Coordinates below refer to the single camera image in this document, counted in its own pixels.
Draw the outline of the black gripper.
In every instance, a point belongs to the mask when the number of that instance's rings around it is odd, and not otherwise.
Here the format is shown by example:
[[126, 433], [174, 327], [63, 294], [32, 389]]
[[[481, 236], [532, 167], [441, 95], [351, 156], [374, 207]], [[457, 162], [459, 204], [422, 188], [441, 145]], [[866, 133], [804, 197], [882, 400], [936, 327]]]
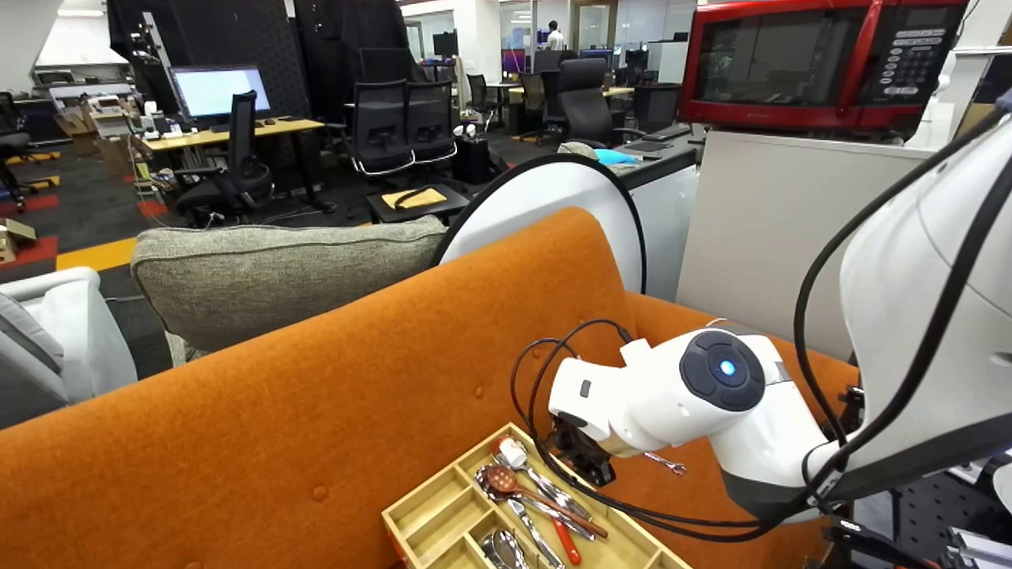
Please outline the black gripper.
[[575, 476], [596, 486], [606, 486], [615, 482], [611, 454], [590, 433], [582, 433], [575, 418], [557, 415], [553, 426], [553, 442]]

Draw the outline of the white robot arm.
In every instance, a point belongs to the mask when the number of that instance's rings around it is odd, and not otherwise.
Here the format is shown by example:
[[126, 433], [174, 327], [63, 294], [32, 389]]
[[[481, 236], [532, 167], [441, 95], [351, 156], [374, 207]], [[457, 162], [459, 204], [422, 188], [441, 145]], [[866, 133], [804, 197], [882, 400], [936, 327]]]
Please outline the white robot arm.
[[811, 356], [702, 327], [635, 338], [615, 366], [565, 356], [547, 415], [590, 485], [620, 454], [708, 442], [749, 524], [800, 518], [1012, 442], [1012, 113], [992, 109], [864, 207], [823, 249], [838, 269], [864, 422], [831, 437]]

